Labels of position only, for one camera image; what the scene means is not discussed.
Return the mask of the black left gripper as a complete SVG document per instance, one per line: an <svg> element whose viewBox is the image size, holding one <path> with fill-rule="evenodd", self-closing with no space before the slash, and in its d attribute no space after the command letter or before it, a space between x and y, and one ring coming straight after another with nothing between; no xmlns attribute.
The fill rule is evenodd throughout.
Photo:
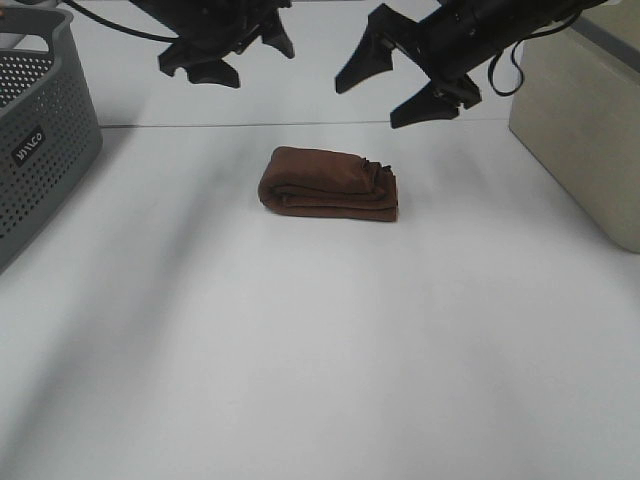
<svg viewBox="0 0 640 480"><path fill-rule="evenodd" d="M135 1L133 4L182 39L158 56L160 71L170 77L183 69L192 84L238 89L241 86L238 72L215 54L240 54L256 38L287 59L295 57L293 43L279 15L281 8L291 6L289 1Z"/></svg>

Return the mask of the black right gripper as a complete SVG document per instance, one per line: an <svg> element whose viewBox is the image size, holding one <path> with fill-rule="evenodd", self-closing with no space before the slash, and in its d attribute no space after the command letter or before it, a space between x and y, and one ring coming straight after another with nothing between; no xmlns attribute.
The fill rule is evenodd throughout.
<svg viewBox="0 0 640 480"><path fill-rule="evenodd" d="M460 109L482 101L466 75L510 45L541 28L562 22L599 1L446 1L421 21L389 7L376 7L352 56L335 77L343 94L364 80L393 69L398 49L432 80L390 114L393 129L453 120Z"/></svg>

